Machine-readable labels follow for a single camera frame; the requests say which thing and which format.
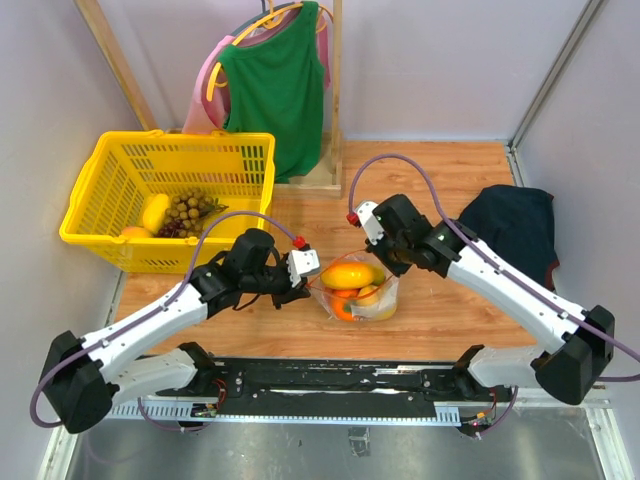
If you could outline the orange persimmon toy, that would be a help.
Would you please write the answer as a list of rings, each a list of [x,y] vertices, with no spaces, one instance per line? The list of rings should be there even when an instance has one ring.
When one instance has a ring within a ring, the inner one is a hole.
[[[335,318],[345,322],[354,321],[351,304],[358,293],[358,289],[332,290],[330,292],[329,306]]]

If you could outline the green yellow mango toy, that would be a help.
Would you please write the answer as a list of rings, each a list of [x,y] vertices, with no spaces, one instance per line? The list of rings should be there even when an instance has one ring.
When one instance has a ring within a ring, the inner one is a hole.
[[[381,268],[374,265],[370,265],[369,269],[372,276],[371,284],[376,287],[381,286],[386,281],[385,272]]]

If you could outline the orange bell pepper toy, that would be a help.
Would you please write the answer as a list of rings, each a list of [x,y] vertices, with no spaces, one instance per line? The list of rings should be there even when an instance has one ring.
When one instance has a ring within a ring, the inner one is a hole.
[[[360,289],[373,283],[375,269],[363,262],[337,263],[326,269],[321,282],[333,290]]]

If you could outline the clear orange zip bag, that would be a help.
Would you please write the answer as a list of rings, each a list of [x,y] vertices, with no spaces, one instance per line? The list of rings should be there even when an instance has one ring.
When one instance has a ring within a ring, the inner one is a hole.
[[[397,310],[399,280],[364,250],[332,260],[307,286],[335,320],[384,321]]]

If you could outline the yellow orange round fruit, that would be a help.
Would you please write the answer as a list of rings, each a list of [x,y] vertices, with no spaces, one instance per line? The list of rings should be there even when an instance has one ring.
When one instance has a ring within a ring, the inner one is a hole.
[[[378,287],[374,285],[367,285],[361,288],[353,300],[353,305],[358,307],[370,307],[376,306],[380,301],[380,294]]]

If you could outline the yellow lemon toy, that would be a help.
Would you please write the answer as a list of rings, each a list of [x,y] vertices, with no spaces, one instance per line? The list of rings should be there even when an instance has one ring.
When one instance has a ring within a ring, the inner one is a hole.
[[[383,321],[390,319],[397,311],[397,305],[392,304],[369,318],[370,321]]]

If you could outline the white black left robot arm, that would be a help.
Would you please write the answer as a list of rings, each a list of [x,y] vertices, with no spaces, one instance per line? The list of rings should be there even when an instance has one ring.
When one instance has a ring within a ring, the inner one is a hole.
[[[190,269],[163,297],[110,327],[83,337],[65,331],[49,347],[34,395],[45,396],[67,432],[85,432],[118,403],[162,390],[200,396],[214,383],[198,346],[166,356],[148,350],[172,335],[226,309],[241,309],[243,295],[268,295],[275,308],[309,297],[308,278],[320,269],[317,252],[304,240],[279,254],[274,238],[250,228],[227,251]]]

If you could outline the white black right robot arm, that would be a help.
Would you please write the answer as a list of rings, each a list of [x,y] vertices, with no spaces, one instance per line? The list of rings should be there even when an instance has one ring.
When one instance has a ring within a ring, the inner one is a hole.
[[[469,348],[452,377],[463,399],[494,386],[540,387],[578,405],[612,360],[615,318],[609,310],[585,309],[547,290],[458,221],[432,225],[404,194],[380,204],[364,201],[352,219],[366,234],[367,252],[394,276],[411,267],[434,272],[489,300],[535,338],[533,347]]]

